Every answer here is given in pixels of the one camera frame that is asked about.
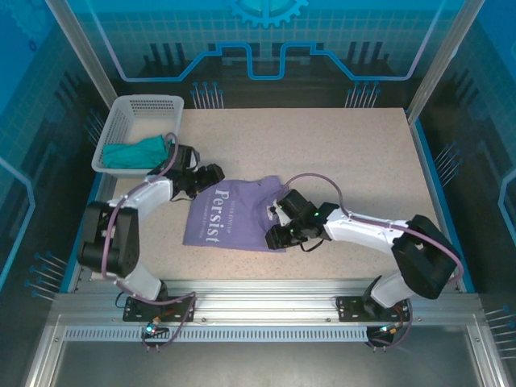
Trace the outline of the white plastic mesh basket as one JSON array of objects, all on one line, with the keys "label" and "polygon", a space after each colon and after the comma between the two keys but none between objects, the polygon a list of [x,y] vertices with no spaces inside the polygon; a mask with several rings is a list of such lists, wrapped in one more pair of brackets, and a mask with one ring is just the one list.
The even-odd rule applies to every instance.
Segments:
[{"label": "white plastic mesh basket", "polygon": [[104,147],[107,144],[135,144],[169,132],[178,135],[184,107],[183,98],[173,95],[135,94],[115,99],[91,161],[92,169],[117,178],[146,175],[148,169],[115,169],[106,166]]}]

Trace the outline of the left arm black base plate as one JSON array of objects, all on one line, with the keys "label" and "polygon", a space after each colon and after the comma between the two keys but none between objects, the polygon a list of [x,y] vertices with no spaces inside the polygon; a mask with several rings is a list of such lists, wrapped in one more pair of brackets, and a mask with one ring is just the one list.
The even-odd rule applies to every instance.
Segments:
[{"label": "left arm black base plate", "polygon": [[124,306],[123,321],[129,323],[149,323],[159,318],[163,323],[178,323],[188,312],[186,322],[194,319],[195,304],[188,310],[192,297],[165,306],[154,306],[134,298],[128,298]]}]

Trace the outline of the aluminium mounting rail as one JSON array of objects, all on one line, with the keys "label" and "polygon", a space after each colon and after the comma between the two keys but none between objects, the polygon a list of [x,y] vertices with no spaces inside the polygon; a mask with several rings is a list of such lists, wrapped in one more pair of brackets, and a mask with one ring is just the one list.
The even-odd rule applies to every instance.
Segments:
[{"label": "aluminium mounting rail", "polygon": [[[168,281],[169,292],[197,294],[198,326],[330,326],[338,321],[338,296],[360,296],[370,279],[351,280],[192,280]],[[110,281],[87,281],[76,293],[56,295],[48,315],[51,325],[116,326],[122,311],[114,304],[119,289]],[[414,297],[414,325],[472,326],[486,323],[475,293],[447,287],[436,300]]]}]

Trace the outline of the purple t-shirt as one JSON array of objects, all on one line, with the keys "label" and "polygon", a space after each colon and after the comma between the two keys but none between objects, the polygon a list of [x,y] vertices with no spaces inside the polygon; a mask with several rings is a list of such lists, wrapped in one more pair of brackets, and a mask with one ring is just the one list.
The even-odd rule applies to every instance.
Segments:
[{"label": "purple t-shirt", "polygon": [[265,235],[278,224],[278,217],[269,209],[283,189],[275,175],[256,181],[219,182],[201,192],[190,205],[183,244],[270,252]]}]

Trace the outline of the aluminium frame bar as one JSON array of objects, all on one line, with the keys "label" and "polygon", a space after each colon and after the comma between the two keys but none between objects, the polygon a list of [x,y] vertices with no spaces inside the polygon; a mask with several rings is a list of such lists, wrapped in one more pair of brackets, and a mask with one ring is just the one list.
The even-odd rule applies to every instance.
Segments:
[{"label": "aluminium frame bar", "polygon": [[490,329],[479,322],[467,325],[468,339],[476,378],[481,387],[510,387],[501,357],[491,336]]},{"label": "aluminium frame bar", "polygon": [[23,387],[51,387],[64,346],[65,326],[46,325]]}]

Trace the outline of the teal cloth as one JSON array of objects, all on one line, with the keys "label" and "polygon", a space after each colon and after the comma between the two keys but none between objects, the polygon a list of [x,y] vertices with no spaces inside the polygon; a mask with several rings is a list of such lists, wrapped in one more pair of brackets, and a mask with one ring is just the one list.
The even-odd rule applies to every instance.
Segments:
[{"label": "teal cloth", "polygon": [[107,144],[102,149],[105,168],[153,169],[169,156],[174,140],[163,135],[148,137],[133,144]]}]

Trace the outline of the aluminium frame post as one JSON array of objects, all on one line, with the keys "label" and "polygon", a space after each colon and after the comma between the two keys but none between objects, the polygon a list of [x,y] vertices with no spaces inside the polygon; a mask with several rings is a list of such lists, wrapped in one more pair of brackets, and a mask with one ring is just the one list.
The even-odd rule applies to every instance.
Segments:
[{"label": "aluminium frame post", "polygon": [[422,79],[421,84],[417,88],[416,93],[409,104],[406,115],[407,122],[410,127],[415,126],[419,115],[422,113],[422,110],[429,101],[430,96],[435,91],[436,86],[458,51],[459,46],[463,42],[464,37],[467,35],[468,30],[475,21],[484,3],[485,0],[464,0],[460,11],[440,45],[434,60],[431,62],[430,68]]},{"label": "aluminium frame post", "polygon": [[45,0],[45,2],[90,80],[94,83],[100,97],[110,109],[118,95],[68,1]]}]

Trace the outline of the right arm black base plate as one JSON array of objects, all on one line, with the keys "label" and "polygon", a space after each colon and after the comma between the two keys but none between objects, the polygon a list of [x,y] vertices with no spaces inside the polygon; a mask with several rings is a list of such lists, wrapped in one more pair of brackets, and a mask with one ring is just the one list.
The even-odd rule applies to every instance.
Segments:
[{"label": "right arm black base plate", "polygon": [[381,306],[372,298],[342,296],[335,299],[339,321],[342,323],[405,322],[410,319],[407,301],[390,308]]}]

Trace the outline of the small LED circuit board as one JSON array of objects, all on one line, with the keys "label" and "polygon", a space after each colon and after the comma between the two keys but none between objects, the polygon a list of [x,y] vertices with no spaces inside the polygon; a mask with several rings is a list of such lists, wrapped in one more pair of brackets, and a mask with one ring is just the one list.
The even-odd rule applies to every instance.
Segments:
[{"label": "small LED circuit board", "polygon": [[384,335],[396,335],[403,325],[400,323],[393,323],[382,327],[369,327],[367,329],[368,337],[380,337]]},{"label": "small LED circuit board", "polygon": [[156,337],[161,337],[169,332],[167,327],[162,327],[158,323],[150,322],[143,331],[144,339],[152,339]]}]

